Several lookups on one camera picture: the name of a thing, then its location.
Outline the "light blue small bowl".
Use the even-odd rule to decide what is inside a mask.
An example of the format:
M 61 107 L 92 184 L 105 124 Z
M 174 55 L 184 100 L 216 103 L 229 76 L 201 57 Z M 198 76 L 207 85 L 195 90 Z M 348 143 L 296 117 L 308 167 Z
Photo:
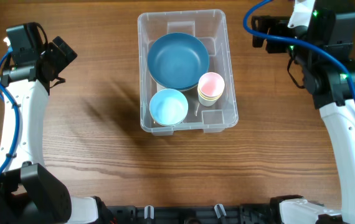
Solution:
M 187 116 L 187 98 L 178 90 L 163 89 L 151 98 L 149 112 L 151 117 L 156 116 Z

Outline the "cream cup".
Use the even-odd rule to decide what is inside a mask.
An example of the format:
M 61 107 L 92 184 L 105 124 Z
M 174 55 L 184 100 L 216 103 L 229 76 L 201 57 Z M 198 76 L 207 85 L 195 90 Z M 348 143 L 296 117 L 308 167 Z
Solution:
M 199 94 L 198 94 L 198 99 L 199 99 L 200 104 L 202 104 L 203 106 L 212 106 L 217 101 L 217 100 L 214 100 L 214 101 L 206 100 L 206 99 L 202 98 Z

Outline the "pink cup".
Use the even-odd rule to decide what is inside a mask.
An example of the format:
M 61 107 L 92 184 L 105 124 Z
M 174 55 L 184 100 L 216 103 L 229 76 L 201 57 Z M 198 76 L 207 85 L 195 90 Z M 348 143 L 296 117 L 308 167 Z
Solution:
M 223 93 L 224 88 L 225 81 L 218 73 L 208 72 L 199 79 L 199 92 L 206 98 L 216 98 Z

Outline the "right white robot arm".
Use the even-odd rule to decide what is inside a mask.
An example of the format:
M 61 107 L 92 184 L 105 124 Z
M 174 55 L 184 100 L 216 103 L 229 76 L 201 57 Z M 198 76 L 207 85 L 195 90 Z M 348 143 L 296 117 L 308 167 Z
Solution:
M 254 47 L 288 53 L 300 65 L 296 86 L 313 98 L 328 130 L 341 187 L 341 209 L 333 210 L 300 196 L 270 201 L 276 223 L 355 223 L 355 60 L 350 58 L 355 12 L 312 15 L 295 26 L 287 17 L 253 16 Z

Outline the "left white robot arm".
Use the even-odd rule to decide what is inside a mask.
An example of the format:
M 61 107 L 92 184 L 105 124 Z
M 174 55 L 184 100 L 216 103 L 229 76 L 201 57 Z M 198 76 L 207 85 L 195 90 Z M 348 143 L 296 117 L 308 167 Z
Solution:
M 42 140 L 50 89 L 76 53 L 60 37 L 9 35 L 0 61 L 4 121 L 0 143 L 0 223 L 101 223 L 96 197 L 73 197 L 45 167 Z

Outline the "mint green small bowl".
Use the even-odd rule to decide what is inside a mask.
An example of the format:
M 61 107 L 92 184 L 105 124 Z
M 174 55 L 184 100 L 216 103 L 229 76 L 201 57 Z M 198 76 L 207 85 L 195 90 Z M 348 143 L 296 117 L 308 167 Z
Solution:
M 153 122 L 160 126 L 175 126 L 185 120 L 185 116 L 156 116 L 152 117 Z

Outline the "yellow cup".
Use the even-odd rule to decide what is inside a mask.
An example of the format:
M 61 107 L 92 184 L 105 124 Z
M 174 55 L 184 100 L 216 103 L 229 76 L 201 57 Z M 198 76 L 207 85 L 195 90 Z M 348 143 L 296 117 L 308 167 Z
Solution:
M 223 92 L 222 92 L 221 94 L 219 94 L 217 96 L 206 96 L 203 92 L 201 92 L 201 90 L 199 88 L 197 89 L 197 92 L 202 98 L 204 98 L 206 100 L 210 100 L 210 101 L 218 100 L 223 94 Z

